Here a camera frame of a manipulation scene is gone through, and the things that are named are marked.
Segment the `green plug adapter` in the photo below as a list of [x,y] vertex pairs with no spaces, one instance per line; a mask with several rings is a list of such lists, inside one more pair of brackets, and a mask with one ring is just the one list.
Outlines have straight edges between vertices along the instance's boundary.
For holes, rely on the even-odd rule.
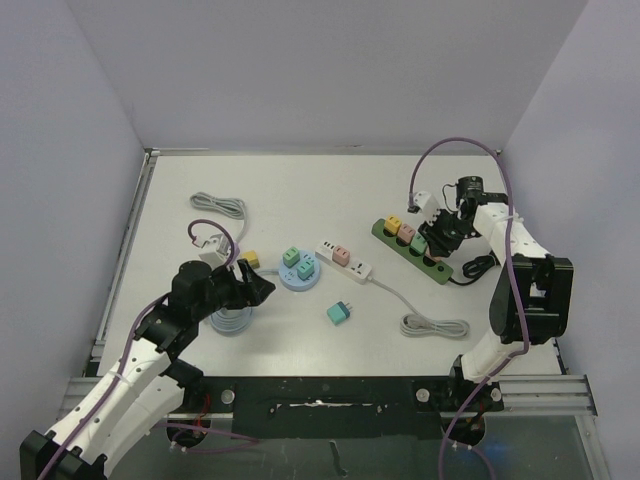
[[287,268],[293,268],[300,261],[299,250],[292,246],[282,254],[282,262]]
[[409,244],[409,247],[416,255],[423,256],[427,250],[428,243],[421,234],[416,233],[412,242]]

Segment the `brown pink plug adapter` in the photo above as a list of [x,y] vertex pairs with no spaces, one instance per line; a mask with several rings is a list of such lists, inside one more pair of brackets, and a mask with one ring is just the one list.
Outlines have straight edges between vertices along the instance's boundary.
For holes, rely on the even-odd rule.
[[405,244],[410,244],[415,234],[416,230],[413,227],[406,223],[403,223],[397,232],[397,238]]

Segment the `green power strip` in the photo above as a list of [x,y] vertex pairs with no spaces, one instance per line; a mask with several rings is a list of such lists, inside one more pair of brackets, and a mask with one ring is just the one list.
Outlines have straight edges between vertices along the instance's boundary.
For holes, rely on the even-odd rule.
[[453,274],[453,269],[444,261],[436,261],[426,254],[426,249],[413,248],[410,244],[404,243],[397,236],[393,236],[384,228],[384,219],[378,219],[371,227],[371,234],[381,241],[385,246],[406,260],[409,264],[431,278],[439,285],[449,282]]

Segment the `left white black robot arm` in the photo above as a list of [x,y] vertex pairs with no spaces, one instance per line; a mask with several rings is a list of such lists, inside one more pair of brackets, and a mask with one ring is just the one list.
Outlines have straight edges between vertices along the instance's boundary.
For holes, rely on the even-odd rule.
[[203,373],[181,360],[201,321],[264,303],[274,283],[240,259],[235,267],[182,264],[168,293],[136,317],[123,352],[92,390],[46,433],[19,448],[23,479],[106,479],[167,414],[200,405]]

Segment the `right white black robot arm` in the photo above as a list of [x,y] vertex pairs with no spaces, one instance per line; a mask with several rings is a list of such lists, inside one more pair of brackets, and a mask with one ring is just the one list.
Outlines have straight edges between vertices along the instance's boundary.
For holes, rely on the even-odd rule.
[[423,215],[418,232],[432,257],[447,258],[465,240],[485,240],[501,266],[489,306],[489,327],[474,348],[459,358],[461,374],[445,384],[448,402],[469,408],[481,396],[480,382],[495,377],[512,359],[560,337],[567,328],[574,268],[552,255],[524,226],[505,193],[487,192],[483,179],[455,184],[456,209],[443,208],[421,191],[410,207]]

